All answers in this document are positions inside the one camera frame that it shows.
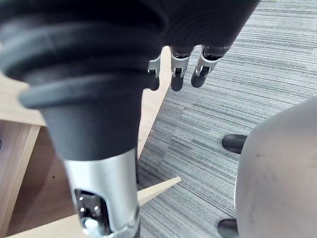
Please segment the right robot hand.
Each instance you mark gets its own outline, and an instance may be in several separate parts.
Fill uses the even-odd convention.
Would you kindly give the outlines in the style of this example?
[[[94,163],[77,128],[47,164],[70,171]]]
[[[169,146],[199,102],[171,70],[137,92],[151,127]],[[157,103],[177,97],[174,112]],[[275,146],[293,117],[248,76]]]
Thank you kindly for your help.
[[[29,84],[20,103],[42,114],[68,175],[83,230],[138,238],[137,143],[145,89],[159,88],[162,48],[171,87],[201,87],[256,0],[3,0],[0,70]]]

